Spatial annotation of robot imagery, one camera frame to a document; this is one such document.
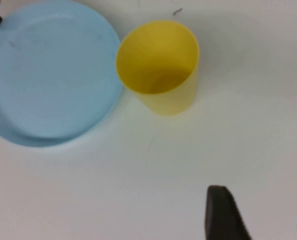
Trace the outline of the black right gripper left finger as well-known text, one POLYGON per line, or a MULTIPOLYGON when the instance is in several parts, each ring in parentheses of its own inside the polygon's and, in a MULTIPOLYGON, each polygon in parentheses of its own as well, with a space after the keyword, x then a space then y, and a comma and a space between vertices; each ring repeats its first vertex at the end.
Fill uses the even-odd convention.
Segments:
POLYGON ((233 194, 225 186, 207 188, 204 231, 206 240, 250 240, 233 194))

